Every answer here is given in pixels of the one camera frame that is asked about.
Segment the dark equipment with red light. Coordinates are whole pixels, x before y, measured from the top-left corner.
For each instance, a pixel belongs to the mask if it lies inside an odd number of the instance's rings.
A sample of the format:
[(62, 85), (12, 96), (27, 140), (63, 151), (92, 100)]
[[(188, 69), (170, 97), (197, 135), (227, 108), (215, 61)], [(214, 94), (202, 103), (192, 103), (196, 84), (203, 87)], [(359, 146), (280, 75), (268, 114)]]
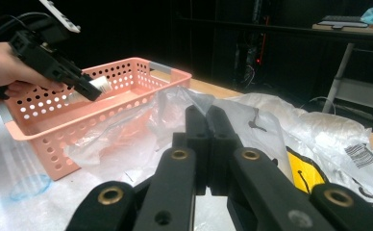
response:
[[(243, 0), (248, 13), (244, 23), (264, 25), (268, 23), (266, 0)], [(241, 31), (237, 35), (234, 87), (247, 89), (254, 83), (256, 72), (262, 65), (265, 33), (257, 31)]]

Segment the white-legged desk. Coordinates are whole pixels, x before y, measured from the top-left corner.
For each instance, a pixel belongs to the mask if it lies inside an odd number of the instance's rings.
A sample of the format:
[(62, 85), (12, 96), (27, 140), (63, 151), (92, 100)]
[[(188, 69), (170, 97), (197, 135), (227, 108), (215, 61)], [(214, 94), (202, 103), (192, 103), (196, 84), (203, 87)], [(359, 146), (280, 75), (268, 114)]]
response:
[[(368, 41), (373, 41), (373, 28), (338, 27), (332, 25), (313, 24), (313, 30), (317, 32), (339, 32), (342, 36), (369, 36)], [(336, 99), (359, 104), (373, 108), (373, 84), (358, 80), (352, 80), (343, 76), (346, 66), (354, 51), (355, 42), (347, 39), (347, 46), (336, 72), (336, 76), (331, 84), (326, 102), (322, 109), (323, 113), (328, 113), (333, 107)]]

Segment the pink perforated plastic basket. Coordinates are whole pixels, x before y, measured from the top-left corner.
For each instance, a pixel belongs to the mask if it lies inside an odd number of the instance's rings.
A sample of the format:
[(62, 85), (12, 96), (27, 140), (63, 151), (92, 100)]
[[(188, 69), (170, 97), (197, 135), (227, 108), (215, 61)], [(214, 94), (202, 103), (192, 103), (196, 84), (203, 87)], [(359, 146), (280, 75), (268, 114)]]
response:
[(191, 75), (142, 58), (87, 68), (92, 78), (105, 76), (112, 91), (94, 102), (67, 104), (70, 87), (60, 92), (36, 88), (26, 95), (0, 99), (0, 116), (11, 136), (27, 141), (53, 180), (79, 169), (64, 148), (82, 138), (96, 124), (115, 114), (150, 101), (159, 90), (189, 86)]

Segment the white board table cover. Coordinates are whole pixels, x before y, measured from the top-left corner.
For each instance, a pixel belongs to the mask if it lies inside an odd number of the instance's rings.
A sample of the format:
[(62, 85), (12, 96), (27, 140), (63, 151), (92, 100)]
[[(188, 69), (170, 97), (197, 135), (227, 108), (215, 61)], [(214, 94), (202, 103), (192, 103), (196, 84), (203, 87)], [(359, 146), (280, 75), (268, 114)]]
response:
[[(64, 231), (76, 208), (94, 187), (111, 180), (135, 185), (155, 171), (154, 149), (139, 153), (136, 147), (127, 146), (109, 162), (79, 169), (54, 181), (30, 145), (14, 140), (0, 117), (0, 231)], [(35, 174), (45, 174), (52, 180), (48, 190), (21, 201), (11, 200), (12, 187)]]

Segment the clear printed plastic bag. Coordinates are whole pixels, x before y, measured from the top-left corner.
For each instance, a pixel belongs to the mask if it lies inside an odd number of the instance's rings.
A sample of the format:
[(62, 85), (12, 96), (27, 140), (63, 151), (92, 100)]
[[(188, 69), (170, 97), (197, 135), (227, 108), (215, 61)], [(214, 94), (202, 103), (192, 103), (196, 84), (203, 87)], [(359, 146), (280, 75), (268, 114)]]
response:
[(370, 129), (342, 116), (297, 109), (268, 94), (217, 99), (181, 87), (160, 91), (143, 106), (109, 116), (65, 152), (100, 179), (136, 185), (156, 170), (173, 133), (185, 131), (189, 106), (203, 115), (212, 106), (223, 109), (243, 145), (277, 160), (298, 189), (337, 183), (373, 206)]

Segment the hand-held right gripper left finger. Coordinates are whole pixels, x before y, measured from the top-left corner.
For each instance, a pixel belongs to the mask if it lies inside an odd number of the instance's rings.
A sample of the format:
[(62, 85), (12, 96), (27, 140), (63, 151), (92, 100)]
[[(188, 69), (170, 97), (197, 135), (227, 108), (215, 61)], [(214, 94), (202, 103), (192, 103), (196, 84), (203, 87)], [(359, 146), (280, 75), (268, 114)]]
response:
[(187, 147), (196, 154), (196, 194), (205, 195), (207, 188), (210, 131), (205, 116), (191, 105), (186, 108), (186, 130), (175, 132), (172, 138), (174, 147)]

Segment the dark keyboard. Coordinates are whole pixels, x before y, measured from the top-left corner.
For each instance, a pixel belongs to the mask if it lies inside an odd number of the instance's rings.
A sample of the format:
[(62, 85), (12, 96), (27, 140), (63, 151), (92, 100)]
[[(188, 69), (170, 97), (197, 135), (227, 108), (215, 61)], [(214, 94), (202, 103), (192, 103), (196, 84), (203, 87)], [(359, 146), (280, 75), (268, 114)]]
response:
[(359, 16), (346, 15), (326, 15), (318, 25), (331, 26), (333, 29), (342, 29), (344, 27), (367, 28), (368, 24), (361, 21)]

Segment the small white silver tube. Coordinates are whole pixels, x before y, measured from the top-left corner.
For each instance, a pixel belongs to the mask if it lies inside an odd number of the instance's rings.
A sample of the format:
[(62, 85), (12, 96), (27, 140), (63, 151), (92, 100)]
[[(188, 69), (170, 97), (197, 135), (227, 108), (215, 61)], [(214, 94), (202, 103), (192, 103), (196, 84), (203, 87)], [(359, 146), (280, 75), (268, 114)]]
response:
[[(112, 86), (106, 76), (101, 76), (97, 79), (90, 81), (101, 93), (108, 93), (112, 90)], [(89, 99), (78, 93), (77, 91), (71, 92), (65, 99), (65, 104), (74, 104), (80, 102), (89, 102)]]

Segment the clear bluish plastic piece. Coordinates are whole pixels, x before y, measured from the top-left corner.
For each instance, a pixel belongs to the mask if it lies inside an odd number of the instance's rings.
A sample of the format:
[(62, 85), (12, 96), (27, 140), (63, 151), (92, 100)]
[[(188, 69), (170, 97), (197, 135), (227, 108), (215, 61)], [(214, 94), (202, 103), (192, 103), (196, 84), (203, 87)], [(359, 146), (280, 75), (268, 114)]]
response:
[(46, 192), (52, 180), (45, 174), (30, 175), (18, 181), (10, 192), (10, 199), (21, 201)]

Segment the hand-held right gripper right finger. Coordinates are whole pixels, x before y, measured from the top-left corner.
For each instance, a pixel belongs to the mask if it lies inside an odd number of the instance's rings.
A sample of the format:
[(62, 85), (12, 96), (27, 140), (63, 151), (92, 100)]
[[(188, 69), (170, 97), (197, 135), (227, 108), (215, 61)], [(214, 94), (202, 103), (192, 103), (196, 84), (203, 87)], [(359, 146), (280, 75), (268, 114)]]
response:
[(226, 196), (229, 190), (230, 159), (242, 143), (222, 108), (211, 106), (206, 120), (211, 133), (208, 186), (212, 195)]

